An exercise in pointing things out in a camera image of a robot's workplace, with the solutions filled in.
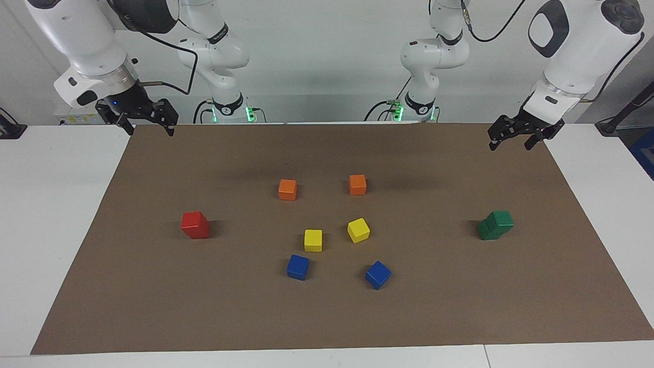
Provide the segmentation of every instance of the cube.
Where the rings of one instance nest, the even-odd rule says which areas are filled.
[[[365,175],[350,175],[350,195],[362,196],[366,193],[368,185]]]
[[[295,200],[298,195],[298,182],[295,180],[282,179],[279,182],[279,199]]]
[[[182,216],[182,231],[191,239],[209,237],[209,222],[202,212],[187,212]]]
[[[322,251],[322,230],[304,231],[304,251],[308,251],[308,252]]]
[[[506,234],[513,228],[513,219],[508,211],[494,211],[486,218],[486,225],[493,234]]]
[[[354,244],[363,242],[370,237],[370,228],[364,219],[354,220],[347,224],[347,233]]]
[[[479,223],[477,230],[482,240],[497,240],[513,228],[513,219],[507,211],[494,211]]]
[[[382,262],[377,261],[366,272],[366,280],[375,289],[379,290],[388,281],[391,274],[391,271]]]
[[[479,223],[477,230],[479,231],[479,237],[482,240],[497,240],[502,236],[501,234],[491,233],[488,225],[486,224],[486,220]]]
[[[288,261],[288,266],[286,267],[286,274],[290,278],[296,280],[304,281],[307,279],[307,273],[309,272],[309,259],[305,257],[300,257],[299,255],[290,256]]]

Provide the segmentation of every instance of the white wall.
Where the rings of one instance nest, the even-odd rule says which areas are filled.
[[[50,64],[63,71],[65,59],[40,34],[22,0],[5,2],[24,25],[25,33],[44,50]],[[230,29],[252,49],[250,65],[235,71],[244,93],[266,110],[270,121],[296,122],[362,120],[375,102],[394,98],[409,76],[399,60],[402,45],[434,36],[427,2],[223,0],[220,6]],[[517,3],[473,2],[470,10],[475,31],[482,37],[494,34]],[[515,114],[547,64],[530,46],[526,32],[543,3],[528,1],[501,38],[490,44],[471,41],[468,64],[438,73],[441,121],[492,121],[502,113]],[[654,19],[654,2],[643,0],[641,6],[645,15]],[[654,22],[648,22],[646,28],[651,35]],[[174,42],[188,35],[177,27],[163,38]],[[181,66],[176,51],[137,33],[119,31],[118,38],[130,56],[140,60],[137,68],[141,80],[164,79],[186,86],[189,70]],[[14,64],[3,63],[2,74],[13,73]],[[53,80],[43,78],[40,87],[50,88]],[[153,98],[169,98],[180,113],[180,122],[189,122],[197,103],[209,97],[201,79],[190,97],[162,87],[149,91]],[[0,101],[5,94],[3,90]],[[14,110],[28,106],[9,102]],[[567,120],[576,120],[586,108],[579,106]],[[49,111],[39,112],[45,121]]]
[[[40,124],[59,100],[52,81],[58,71],[0,1],[0,106],[22,123]]]

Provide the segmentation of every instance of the brown paper mat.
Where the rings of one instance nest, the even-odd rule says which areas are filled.
[[[654,339],[545,145],[492,153],[486,129],[139,126],[32,353]],[[347,194],[351,174],[369,194]],[[276,199],[281,178],[296,202]],[[212,239],[179,229],[196,210]],[[493,210],[516,226],[484,242]],[[359,217],[372,235],[353,245]],[[323,253],[303,252],[305,229]],[[306,282],[285,275],[293,253]]]

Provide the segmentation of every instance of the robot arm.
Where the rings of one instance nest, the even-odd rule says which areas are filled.
[[[219,121],[247,122],[251,119],[232,69],[245,67],[250,50],[223,20],[216,0],[180,0],[180,17],[198,36],[180,41],[179,46],[198,54],[197,73],[211,87],[212,104]],[[182,63],[193,67],[194,58],[179,52]]]
[[[461,13],[461,0],[435,0],[430,24],[436,38],[404,45],[402,65],[412,76],[401,100],[407,120],[430,120],[439,88],[434,72],[460,67],[468,61],[470,47],[463,38],[465,23]]]
[[[25,4],[52,44],[70,61],[70,68],[54,83],[71,107],[95,107],[107,124],[128,134],[128,119],[162,125],[170,136],[178,115],[167,100],[152,102],[138,84],[127,52],[96,0],[25,0]]]
[[[531,135],[531,149],[552,139],[562,120],[642,40],[637,0],[549,0],[529,27],[532,46],[549,65],[518,115],[501,116],[489,129],[494,151],[506,139]]]

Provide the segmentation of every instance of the stacked green cubes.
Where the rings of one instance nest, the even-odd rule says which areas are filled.
[[[513,228],[513,219],[508,211],[492,212],[479,223],[479,237],[482,240],[497,240]]]

